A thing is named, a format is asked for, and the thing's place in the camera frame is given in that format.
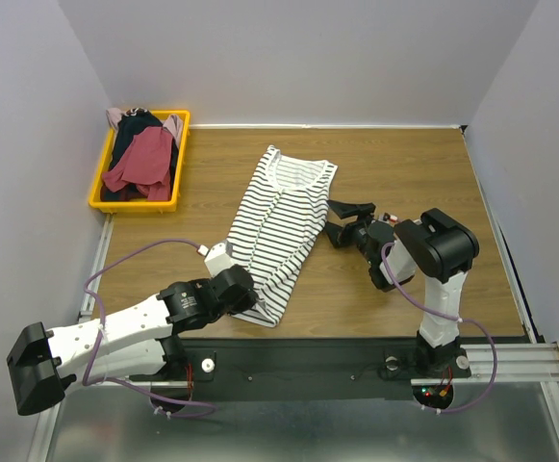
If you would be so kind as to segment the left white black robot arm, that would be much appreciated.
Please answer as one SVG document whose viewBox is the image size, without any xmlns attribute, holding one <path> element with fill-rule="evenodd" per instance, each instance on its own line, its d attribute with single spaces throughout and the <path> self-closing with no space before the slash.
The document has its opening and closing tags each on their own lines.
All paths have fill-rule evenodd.
<svg viewBox="0 0 559 462">
<path fill-rule="evenodd" d="M 190 375 L 180 334 L 258 300 L 249 272 L 234 265 L 207 279 L 175 282 L 133 307 L 66 327 L 25 326 L 7 356 L 16 411 L 45 411 L 84 387 L 131 376 Z"/>
</svg>

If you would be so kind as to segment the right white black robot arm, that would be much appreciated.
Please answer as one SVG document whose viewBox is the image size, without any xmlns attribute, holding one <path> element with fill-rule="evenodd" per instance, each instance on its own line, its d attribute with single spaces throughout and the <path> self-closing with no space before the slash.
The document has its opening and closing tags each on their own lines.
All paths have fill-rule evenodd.
<svg viewBox="0 0 559 462">
<path fill-rule="evenodd" d="M 425 301 L 412 304 L 423 312 L 416 336 L 415 369 L 435 375 L 450 370 L 462 355 L 459 343 L 460 298 L 479 242 L 463 224 L 438 208 L 418 220 L 401 220 L 391 214 L 374 217 L 372 203 L 327 201 L 329 209 L 347 224 L 328 222 L 324 231 L 336 248 L 355 246 L 368 262 L 376 289 L 401 290 L 420 271 Z"/>
</svg>

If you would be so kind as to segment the black white striped tank top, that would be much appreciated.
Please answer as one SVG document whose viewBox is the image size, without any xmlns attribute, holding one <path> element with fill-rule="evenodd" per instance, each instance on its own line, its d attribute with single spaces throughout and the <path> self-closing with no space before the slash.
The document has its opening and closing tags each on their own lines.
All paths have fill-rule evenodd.
<svg viewBox="0 0 559 462">
<path fill-rule="evenodd" d="M 254 307 L 237 319 L 264 327 L 280 323 L 327 222 L 337 169 L 326 160 L 301 160 L 273 145 L 267 148 L 227 235 L 233 259 L 252 276 L 258 296 Z"/>
</svg>

